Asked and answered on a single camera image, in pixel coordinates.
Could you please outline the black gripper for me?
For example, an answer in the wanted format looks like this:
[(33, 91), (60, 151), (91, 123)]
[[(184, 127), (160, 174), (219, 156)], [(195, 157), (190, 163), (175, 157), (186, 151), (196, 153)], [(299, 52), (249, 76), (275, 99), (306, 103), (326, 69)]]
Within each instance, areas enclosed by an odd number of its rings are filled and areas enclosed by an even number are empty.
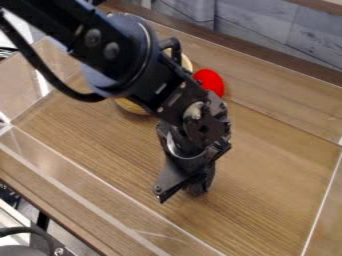
[(231, 149), (230, 137), (223, 136), (199, 149), (164, 121), (156, 125), (156, 134), (166, 156), (164, 167), (152, 186), (159, 202), (164, 203), (179, 190), (200, 196), (211, 188), (217, 161)]

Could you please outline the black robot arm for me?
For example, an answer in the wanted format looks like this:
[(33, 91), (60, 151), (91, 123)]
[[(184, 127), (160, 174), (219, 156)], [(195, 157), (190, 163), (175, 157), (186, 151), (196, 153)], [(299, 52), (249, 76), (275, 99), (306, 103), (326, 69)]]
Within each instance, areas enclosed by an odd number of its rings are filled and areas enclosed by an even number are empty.
[[(82, 62), (88, 93), (59, 79), (5, 12), (51, 36)], [(180, 190), (192, 196), (206, 193), (215, 163), (231, 149), (231, 122), (225, 100), (183, 67), (178, 38), (159, 39), (143, 18), (106, 15), (84, 0), (0, 0), (0, 31), (70, 98), (87, 103), (126, 98), (159, 118), (166, 163), (152, 187), (156, 198), (166, 201)]]

